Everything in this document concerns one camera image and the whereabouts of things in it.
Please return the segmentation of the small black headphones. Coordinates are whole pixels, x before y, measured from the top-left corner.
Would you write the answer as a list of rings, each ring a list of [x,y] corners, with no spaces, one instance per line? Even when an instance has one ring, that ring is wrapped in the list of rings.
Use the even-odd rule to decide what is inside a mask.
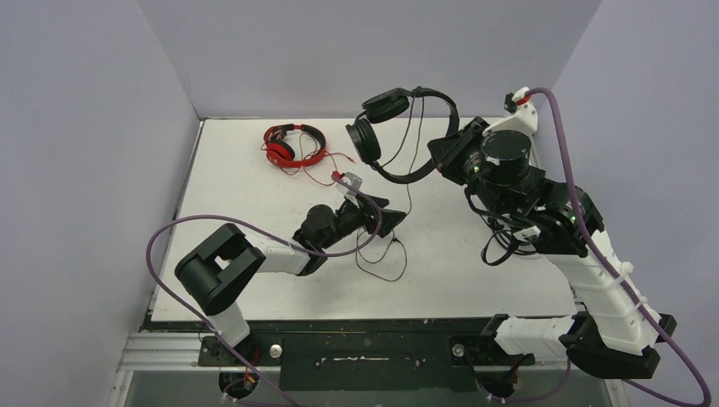
[[[438,99],[449,107],[447,129],[442,131],[437,120],[431,120],[427,137],[422,136],[425,105],[428,98]],[[445,137],[459,129],[460,117],[454,101],[428,87],[412,91],[394,88],[362,104],[362,112],[346,126],[350,140],[362,163],[368,166],[372,194],[386,192],[393,202],[391,209],[405,213],[397,224],[400,235],[390,231],[382,243],[387,246],[378,259],[367,259],[361,252],[354,254],[355,265],[366,275],[396,285],[405,275],[410,257],[405,244],[437,243],[432,234],[441,220],[451,212],[446,206],[445,188],[439,186],[426,143]]]

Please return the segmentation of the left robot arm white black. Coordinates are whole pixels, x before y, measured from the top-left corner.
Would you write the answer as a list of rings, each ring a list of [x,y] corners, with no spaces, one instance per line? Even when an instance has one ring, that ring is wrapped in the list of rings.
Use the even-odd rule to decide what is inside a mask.
[[[407,216],[388,207],[386,198],[345,198],[338,209],[311,207],[288,243],[251,241],[240,228],[225,223],[175,267],[175,276],[223,337],[220,353],[232,364],[253,355],[250,327],[237,302],[258,273],[309,276],[325,262],[326,249],[358,230],[386,237]]]

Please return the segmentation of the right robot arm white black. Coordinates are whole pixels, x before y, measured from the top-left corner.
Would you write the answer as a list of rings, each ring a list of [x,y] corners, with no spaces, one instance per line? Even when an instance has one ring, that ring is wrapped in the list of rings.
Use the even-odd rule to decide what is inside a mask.
[[[482,356],[493,363],[520,354],[564,356],[600,379],[650,379],[660,362],[657,331],[673,332],[675,320],[640,297],[633,267],[616,257],[592,199],[532,166],[531,146],[527,134],[490,131],[479,118],[427,145],[440,174],[465,189],[471,209],[531,244],[584,304],[571,316],[495,316],[479,341]]]

